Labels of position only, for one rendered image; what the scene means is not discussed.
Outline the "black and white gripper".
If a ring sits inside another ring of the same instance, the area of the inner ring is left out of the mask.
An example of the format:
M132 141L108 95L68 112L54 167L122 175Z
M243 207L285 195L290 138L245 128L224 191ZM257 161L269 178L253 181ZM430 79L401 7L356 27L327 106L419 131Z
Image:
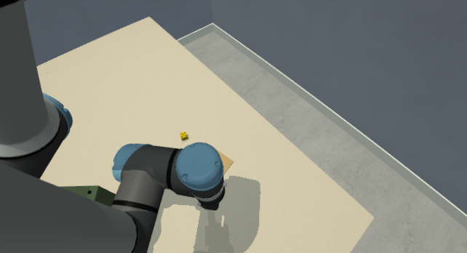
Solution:
M181 196L188 196L188 197L193 197L193 198L196 197L196 199L198 200L198 204L197 204L198 206L203 207L204 209L216 211L219 207L219 203L222 201L225 195L226 186L227 186L227 183L223 181L223 186L220 189L220 191L216 195L210 198L199 198L189 191L183 191L183 190L172 190L172 191Z

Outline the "yellow die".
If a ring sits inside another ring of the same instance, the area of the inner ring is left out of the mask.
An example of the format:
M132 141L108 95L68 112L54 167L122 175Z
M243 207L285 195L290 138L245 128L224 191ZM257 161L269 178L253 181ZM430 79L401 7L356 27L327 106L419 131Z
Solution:
M188 139L188 136L187 136L186 132L182 132L182 133L180 133L180 137L181 137L182 141L184 141L184 140L187 140L187 139Z

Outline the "tan square mat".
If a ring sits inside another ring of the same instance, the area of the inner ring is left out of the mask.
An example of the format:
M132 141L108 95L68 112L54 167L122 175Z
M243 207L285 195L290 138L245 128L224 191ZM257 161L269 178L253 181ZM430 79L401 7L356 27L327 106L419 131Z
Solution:
M232 161L230 158L228 158L227 156L223 155L220 151L217 150L217 152L219 153L220 155L220 158L223 162L223 167L224 167L224 173L228 170L228 168L232 165L232 163L234 161Z

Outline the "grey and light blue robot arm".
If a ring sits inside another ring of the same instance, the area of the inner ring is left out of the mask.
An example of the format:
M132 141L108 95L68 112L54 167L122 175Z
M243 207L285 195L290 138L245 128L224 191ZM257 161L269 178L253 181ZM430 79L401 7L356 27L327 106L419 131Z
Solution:
M41 180L73 118L42 93L25 1L0 0L0 253L147 253L164 189L216 195L220 155L204 142L126 144L111 206Z

